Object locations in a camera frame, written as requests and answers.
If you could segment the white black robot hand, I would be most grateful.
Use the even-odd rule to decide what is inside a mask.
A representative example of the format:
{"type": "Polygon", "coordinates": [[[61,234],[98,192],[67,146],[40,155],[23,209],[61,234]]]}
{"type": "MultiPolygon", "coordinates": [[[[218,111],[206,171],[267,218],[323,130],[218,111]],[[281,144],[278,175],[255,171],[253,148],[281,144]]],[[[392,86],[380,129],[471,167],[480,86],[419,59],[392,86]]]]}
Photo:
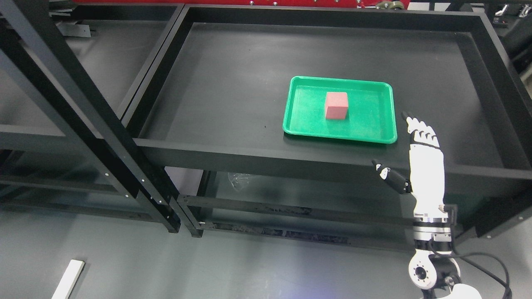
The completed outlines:
{"type": "Polygon", "coordinates": [[[410,194],[416,200],[414,219],[424,223],[446,223],[444,210],[445,171],[444,154],[433,127],[402,113],[410,137],[408,178],[373,159],[371,162],[378,176],[399,194],[410,194]]]}

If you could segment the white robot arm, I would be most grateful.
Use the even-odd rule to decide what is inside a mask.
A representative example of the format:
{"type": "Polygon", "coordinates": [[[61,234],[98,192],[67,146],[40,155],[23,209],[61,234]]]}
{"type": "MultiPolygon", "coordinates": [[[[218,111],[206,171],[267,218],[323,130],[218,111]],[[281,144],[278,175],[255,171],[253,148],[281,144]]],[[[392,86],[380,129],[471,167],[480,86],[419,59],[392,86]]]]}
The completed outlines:
{"type": "Polygon", "coordinates": [[[436,299],[436,290],[448,291],[443,299],[481,299],[480,292],[464,284],[453,249],[456,205],[444,205],[447,218],[418,218],[414,221],[415,253],[408,265],[411,282],[423,299],[436,299]]]}

